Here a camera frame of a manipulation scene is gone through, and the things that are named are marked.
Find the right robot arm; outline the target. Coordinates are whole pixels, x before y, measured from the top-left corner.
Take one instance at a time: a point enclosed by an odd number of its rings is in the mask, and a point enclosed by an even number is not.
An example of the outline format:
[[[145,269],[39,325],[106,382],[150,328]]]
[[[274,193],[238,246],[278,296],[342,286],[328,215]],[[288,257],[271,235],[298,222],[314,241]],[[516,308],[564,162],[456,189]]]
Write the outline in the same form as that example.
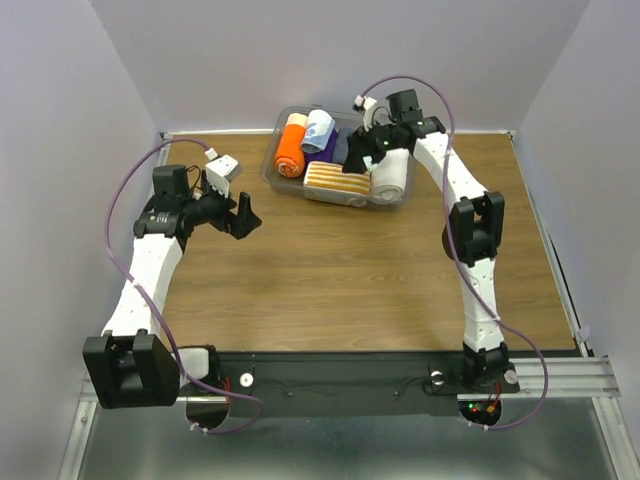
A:
[[[497,381],[509,367],[498,325],[494,272],[502,240],[505,199],[485,188],[456,154],[455,129],[427,117],[413,89],[387,96],[390,119],[381,124],[378,102],[359,95],[353,108],[362,124],[348,138],[346,173],[381,170],[390,153],[405,150],[431,176],[442,194],[443,248],[458,271],[465,319],[460,378],[472,390]]]

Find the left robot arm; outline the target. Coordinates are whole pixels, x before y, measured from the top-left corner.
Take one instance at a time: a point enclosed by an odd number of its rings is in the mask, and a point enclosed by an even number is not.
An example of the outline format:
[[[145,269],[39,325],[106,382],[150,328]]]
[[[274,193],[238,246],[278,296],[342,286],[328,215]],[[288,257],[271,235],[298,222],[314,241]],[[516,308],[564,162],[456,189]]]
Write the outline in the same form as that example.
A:
[[[247,193],[233,197],[230,184],[241,171],[225,155],[208,162],[193,187],[184,165],[157,167],[153,192],[133,226],[133,257],[119,301],[98,336],[86,339],[83,359],[102,407],[171,406],[191,384],[210,394],[223,371],[211,347],[165,346],[160,316],[175,269],[194,230],[210,225],[243,239],[261,221]]]

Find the clear plastic bin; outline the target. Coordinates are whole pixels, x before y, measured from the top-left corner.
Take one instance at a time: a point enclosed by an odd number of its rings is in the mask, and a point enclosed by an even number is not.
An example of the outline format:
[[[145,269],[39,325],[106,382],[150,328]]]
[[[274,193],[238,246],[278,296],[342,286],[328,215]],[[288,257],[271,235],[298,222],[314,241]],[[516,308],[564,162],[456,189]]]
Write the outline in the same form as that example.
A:
[[[308,115],[313,109],[314,107],[289,107],[283,110],[278,118],[261,167],[262,179],[269,184],[271,189],[277,194],[305,198],[303,193],[305,173],[296,178],[287,178],[280,175],[275,168],[275,155],[288,116],[292,113]],[[400,201],[391,204],[379,204],[374,203],[369,195],[368,203],[362,208],[376,211],[394,211],[398,207],[406,204],[412,197],[416,165],[417,162],[409,156],[406,190]]]

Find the light blue towel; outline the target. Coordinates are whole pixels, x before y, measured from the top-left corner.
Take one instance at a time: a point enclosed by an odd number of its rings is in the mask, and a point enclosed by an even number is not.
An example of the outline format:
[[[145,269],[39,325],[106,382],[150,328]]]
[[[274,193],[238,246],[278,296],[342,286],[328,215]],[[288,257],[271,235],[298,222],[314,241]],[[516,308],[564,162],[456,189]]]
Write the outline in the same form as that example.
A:
[[[307,116],[305,133],[300,143],[301,150],[308,154],[324,151],[334,126],[335,120],[328,112],[322,109],[311,110]]]

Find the yellow striped towel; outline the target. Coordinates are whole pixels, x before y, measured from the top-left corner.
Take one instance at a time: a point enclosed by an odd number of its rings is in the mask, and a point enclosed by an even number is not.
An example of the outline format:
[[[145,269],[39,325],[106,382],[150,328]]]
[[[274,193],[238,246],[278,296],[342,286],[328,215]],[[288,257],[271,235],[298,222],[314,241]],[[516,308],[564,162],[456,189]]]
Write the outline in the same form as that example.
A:
[[[303,180],[306,199],[355,208],[368,203],[370,188],[368,173],[344,173],[341,165],[320,161],[309,164]]]

